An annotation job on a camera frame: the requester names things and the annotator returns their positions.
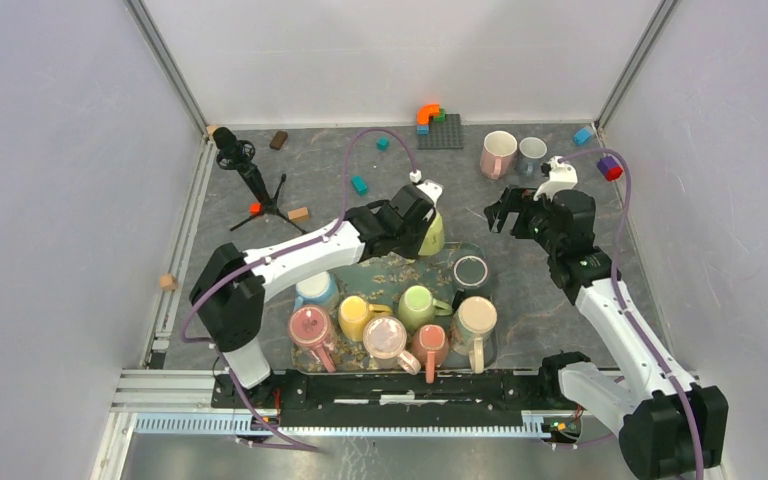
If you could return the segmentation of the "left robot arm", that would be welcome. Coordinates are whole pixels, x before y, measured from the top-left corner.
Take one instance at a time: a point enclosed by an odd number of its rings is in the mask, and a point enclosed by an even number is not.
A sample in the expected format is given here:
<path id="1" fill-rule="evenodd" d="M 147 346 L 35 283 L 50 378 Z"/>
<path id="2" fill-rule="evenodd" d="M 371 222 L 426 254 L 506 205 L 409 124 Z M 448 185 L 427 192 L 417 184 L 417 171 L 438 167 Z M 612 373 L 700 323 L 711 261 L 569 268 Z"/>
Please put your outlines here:
<path id="1" fill-rule="evenodd" d="M 402 187 L 390 200 L 349 209 L 330 224 L 283 243 L 240 251 L 218 247 L 190 293 L 191 314 L 230 369 L 238 397 L 250 407 L 274 394 L 272 369 L 260 347 L 266 301 L 302 280 L 371 258 L 423 256 L 443 188 L 431 180 Z"/>

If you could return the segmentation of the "light pink hexagonal mug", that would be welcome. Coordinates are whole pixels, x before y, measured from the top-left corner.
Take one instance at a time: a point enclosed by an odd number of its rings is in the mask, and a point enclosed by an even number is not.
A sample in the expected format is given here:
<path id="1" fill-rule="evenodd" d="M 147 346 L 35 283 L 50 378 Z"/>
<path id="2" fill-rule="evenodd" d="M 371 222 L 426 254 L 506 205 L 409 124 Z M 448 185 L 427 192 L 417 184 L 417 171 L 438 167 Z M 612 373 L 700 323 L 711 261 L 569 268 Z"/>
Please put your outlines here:
<path id="1" fill-rule="evenodd" d="M 510 170 L 517 152 L 518 142 L 511 133 L 502 130 L 488 133 L 479 160 L 481 173 L 492 180 L 500 179 Z"/>

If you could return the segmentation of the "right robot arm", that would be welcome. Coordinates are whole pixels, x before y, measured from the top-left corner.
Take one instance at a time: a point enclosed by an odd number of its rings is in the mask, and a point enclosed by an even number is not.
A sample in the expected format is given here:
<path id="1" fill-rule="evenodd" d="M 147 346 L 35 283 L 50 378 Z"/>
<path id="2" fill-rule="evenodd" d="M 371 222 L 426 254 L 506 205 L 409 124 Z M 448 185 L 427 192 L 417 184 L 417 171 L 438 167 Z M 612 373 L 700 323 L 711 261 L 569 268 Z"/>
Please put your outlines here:
<path id="1" fill-rule="evenodd" d="M 580 352 L 557 354 L 543 360 L 538 396 L 551 408 L 572 401 L 589 411 L 617 437 L 638 479 L 703 476 L 721 463 L 728 401 L 718 387 L 700 386 L 643 320 L 619 270 L 595 244 L 595 210 L 595 200 L 578 190 L 547 197 L 512 186 L 484 210 L 495 232 L 517 216 L 511 235 L 547 253 L 553 283 L 594 327 L 624 377 L 613 380 Z"/>

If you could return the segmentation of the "yellow-green hexagonal mug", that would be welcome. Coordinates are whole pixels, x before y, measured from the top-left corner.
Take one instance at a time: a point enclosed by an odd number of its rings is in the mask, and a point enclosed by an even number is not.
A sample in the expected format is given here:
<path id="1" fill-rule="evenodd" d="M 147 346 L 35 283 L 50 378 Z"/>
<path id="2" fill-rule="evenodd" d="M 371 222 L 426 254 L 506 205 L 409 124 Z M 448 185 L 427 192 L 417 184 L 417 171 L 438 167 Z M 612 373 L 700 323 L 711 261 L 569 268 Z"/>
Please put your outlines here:
<path id="1" fill-rule="evenodd" d="M 433 221 L 429 224 L 425 238 L 420 246 L 418 255 L 427 257 L 439 253 L 445 244 L 444 221 L 440 213 L 436 213 Z"/>

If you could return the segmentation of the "dark teal mug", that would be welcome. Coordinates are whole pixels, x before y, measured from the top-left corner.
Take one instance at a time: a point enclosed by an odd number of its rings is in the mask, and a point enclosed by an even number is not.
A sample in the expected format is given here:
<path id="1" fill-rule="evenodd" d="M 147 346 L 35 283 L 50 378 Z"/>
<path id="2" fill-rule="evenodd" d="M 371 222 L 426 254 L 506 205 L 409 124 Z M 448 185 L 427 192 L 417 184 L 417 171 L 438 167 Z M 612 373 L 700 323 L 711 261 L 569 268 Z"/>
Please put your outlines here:
<path id="1" fill-rule="evenodd" d="M 477 255 L 464 255 L 452 267 L 452 278 L 458 292 L 466 297 L 491 296 L 490 269 L 486 260 Z"/>

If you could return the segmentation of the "blue-grey square mug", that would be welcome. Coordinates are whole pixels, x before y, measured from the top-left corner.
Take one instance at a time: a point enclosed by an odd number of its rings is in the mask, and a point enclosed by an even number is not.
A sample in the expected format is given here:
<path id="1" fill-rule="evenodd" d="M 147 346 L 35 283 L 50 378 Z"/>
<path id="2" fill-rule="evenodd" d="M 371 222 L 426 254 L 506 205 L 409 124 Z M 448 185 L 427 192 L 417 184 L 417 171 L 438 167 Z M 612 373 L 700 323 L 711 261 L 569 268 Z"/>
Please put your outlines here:
<path id="1" fill-rule="evenodd" d="M 542 159 L 547 154 L 546 143 L 537 137 L 526 137 L 519 142 L 519 161 L 516 171 L 519 175 L 534 176 L 540 172 Z"/>

